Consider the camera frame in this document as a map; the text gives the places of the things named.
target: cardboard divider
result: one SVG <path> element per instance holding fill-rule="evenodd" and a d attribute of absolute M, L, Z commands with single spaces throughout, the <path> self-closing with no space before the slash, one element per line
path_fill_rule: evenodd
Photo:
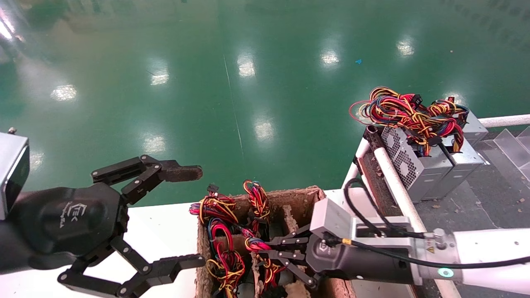
<path fill-rule="evenodd" d="M 277 190 L 267 193 L 270 205 L 270 216 L 272 223 L 280 223 L 284 228 L 285 234 L 292 233 L 298 229 L 299 226 L 307 225 L 311 222 L 311 216 L 313 213 L 313 205 L 315 202 L 325 197 L 322 189 L 317 186 L 308 187 L 305 189 L 291 189 L 291 190 Z M 249 203 L 248 195 L 238 195 L 233 197 L 237 203 L 237 207 L 234 211 L 237 219 L 241 223 L 247 222 L 248 212 L 251 208 Z M 248 252 L 245 250 L 244 237 L 241 235 L 234 235 L 234 249 L 241 255 L 247 255 Z M 208 240 L 208 233 L 206 228 L 201 225 L 198 220 L 198 237 L 197 237 L 197 251 L 199 254 L 204 256 L 206 259 L 211 258 L 210 253 L 210 242 Z M 254 281 L 258 281 L 259 271 L 257 268 L 257 262 L 255 257 L 252 258 L 252 268 L 246 268 L 246 270 L 252 270 L 254 275 Z M 211 293 L 214 290 L 214 278 L 208 274 L 206 267 L 197 269 L 196 294 L 195 298 L 211 298 Z M 261 282 L 255 285 L 256 293 L 260 292 L 263 287 Z M 320 293 L 325 294 L 313 294 L 310 295 L 306 290 L 303 283 L 297 281 L 289 284 L 286 287 L 289 298 L 317 298 L 317 297 L 329 297 L 329 298 L 355 298 L 353 291 L 351 290 L 351 283 L 336 279 L 327 279 L 323 281 Z"/>

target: white table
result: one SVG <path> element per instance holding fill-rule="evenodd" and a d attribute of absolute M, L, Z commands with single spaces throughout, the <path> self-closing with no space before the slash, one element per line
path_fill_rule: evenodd
<path fill-rule="evenodd" d="M 350 189 L 351 197 L 362 196 L 361 189 Z M 345 206 L 341 189 L 326 190 L 326 195 L 339 205 Z M 197 253 L 197 217 L 189 214 L 190 203 L 129 209 L 128 232 L 124 239 L 148 262 L 160 258 Z M 374 217 L 375 211 L 366 200 L 356 200 L 356 207 L 367 217 Z M 0 297 L 2 298 L 93 298 L 87 294 L 71 291 L 57 282 L 60 273 L 67 267 L 46 271 L 23 271 L 0 275 Z M 114 282 L 128 280 L 136 271 L 117 253 L 113 253 L 101 264 L 87 269 L 85 274 Z M 175 282 L 155 286 L 142 298 L 194 298 L 196 269 L 180 272 Z M 358 298 L 388 297 L 410 298 L 405 285 L 354 282 Z"/>

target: black cable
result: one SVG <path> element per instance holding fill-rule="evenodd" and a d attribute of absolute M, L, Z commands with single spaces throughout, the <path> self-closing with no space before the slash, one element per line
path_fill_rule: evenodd
<path fill-rule="evenodd" d="M 357 246 L 359 248 L 373 251 L 375 253 L 379 253 L 380 255 L 384 255 L 387 257 L 391 257 L 394 259 L 402 260 L 402 261 L 413 263 L 413 264 L 417 264 L 420 266 L 434 267 L 434 268 L 448 268 L 448 269 L 496 268 L 496 267 L 512 266 L 512 265 L 518 265 L 518 264 L 524 264 L 524 263 L 530 262 L 530 257 L 524 257 L 524 258 L 499 261 L 499 262 L 485 262 L 485 263 L 471 263 L 471 264 L 436 263 L 436 262 L 423 261 L 419 259 L 413 259 L 413 258 L 405 257 L 402 255 L 397 255 L 386 249 L 373 247 L 373 246 L 370 246 L 370 245 L 367 245 L 361 242 L 357 242 L 354 240 L 347 239 L 347 241 L 351 241 L 351 245 L 353 246 Z"/>
<path fill-rule="evenodd" d="M 374 199 L 372 198 L 372 196 L 368 192 L 368 188 L 366 187 L 364 182 L 361 179 L 359 179 L 359 178 L 352 178 L 352 179 L 350 179 L 348 181 L 347 186 L 349 187 L 353 183 L 359 184 L 364 189 L 366 196 L 368 197 L 368 199 L 370 200 L 370 203 L 372 204 L 372 207 L 375 209 L 375 212 L 377 212 L 377 215 L 379 215 L 379 217 L 383 220 L 383 222 L 386 224 L 386 226 L 388 228 L 396 231 L 397 233 L 399 233 L 399 234 L 401 234 L 403 236 L 412 237 L 412 238 L 420 238 L 420 239 L 424 239 L 425 238 L 423 233 L 408 232 L 408 231 L 403 230 L 399 226 L 396 226 L 396 225 L 392 224 L 391 222 L 389 222 L 386 219 L 385 215 L 383 215 L 383 213 L 379 210 L 379 207 L 377 207 L 377 205 L 375 204 Z M 349 194 L 347 192 L 344 193 L 344 196 L 346 197 L 346 201 L 351 202 L 350 196 L 349 196 Z"/>
<path fill-rule="evenodd" d="M 346 203 L 348 203 L 350 209 L 355 213 L 355 216 L 357 216 L 368 227 L 370 231 L 375 233 L 377 236 L 381 237 L 383 235 L 382 232 L 376 226 L 374 226 L 373 223 L 367 220 L 366 217 L 364 217 L 363 214 L 359 212 L 359 210 L 357 210 L 357 208 L 355 208 L 354 204 L 351 202 L 350 195 L 348 193 L 348 188 L 356 179 L 357 178 L 350 179 L 344 186 L 344 197 L 346 198 Z"/>

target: white pipe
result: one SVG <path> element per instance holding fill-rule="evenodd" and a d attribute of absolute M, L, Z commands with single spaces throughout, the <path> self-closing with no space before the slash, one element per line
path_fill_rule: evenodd
<path fill-rule="evenodd" d="M 368 152 L 368 149 L 370 149 L 370 144 L 365 138 L 361 139 L 361 142 L 359 143 L 359 147 L 357 148 L 357 152 L 355 153 L 356 158 L 363 157 L 366 152 Z M 344 182 L 342 183 L 341 189 L 346 187 L 346 183 L 350 181 L 350 179 L 357 177 L 357 174 L 359 174 L 359 169 L 357 168 L 357 165 L 355 165 L 353 162 L 350 165 L 350 168 L 348 169 L 348 173 L 346 174 L 346 177 L 344 178 Z"/>
<path fill-rule="evenodd" d="M 374 150 L 374 155 L 381 167 L 381 171 L 383 171 L 388 187 L 394 195 L 394 199 L 403 215 L 410 219 L 410 223 L 415 232 L 426 232 L 427 229 L 421 221 L 416 208 L 412 204 L 409 193 L 405 189 L 405 186 L 403 186 L 385 148 L 377 148 Z M 442 298 L 461 298 L 460 293 L 452 281 L 436 279 L 435 283 L 438 286 Z"/>
<path fill-rule="evenodd" d="M 530 114 L 482 118 L 479 119 L 479 121 L 485 128 L 512 125 L 530 125 Z"/>
<path fill-rule="evenodd" d="M 357 177 L 358 173 L 359 169 L 357 168 L 357 165 L 352 162 L 350 168 L 348 169 L 348 173 L 346 174 L 346 178 L 344 178 L 344 182 L 342 183 L 341 189 L 344 189 L 346 187 L 346 183 L 348 183 L 348 181 L 350 181 L 352 178 Z"/>
<path fill-rule="evenodd" d="M 370 149 L 370 143 L 367 139 L 362 138 L 361 142 L 359 143 L 359 147 L 357 147 L 357 152 L 355 153 L 355 157 L 361 158 L 363 157 L 366 152 L 368 152 L 368 149 Z"/>

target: glossy floor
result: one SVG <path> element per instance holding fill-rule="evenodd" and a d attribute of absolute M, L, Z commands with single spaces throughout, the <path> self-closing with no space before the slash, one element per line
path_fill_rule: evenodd
<path fill-rule="evenodd" d="M 147 153 L 200 164 L 139 205 L 338 188 L 377 85 L 529 113 L 530 3 L 1 0 L 0 128 L 31 138 L 26 190 L 83 187 Z"/>

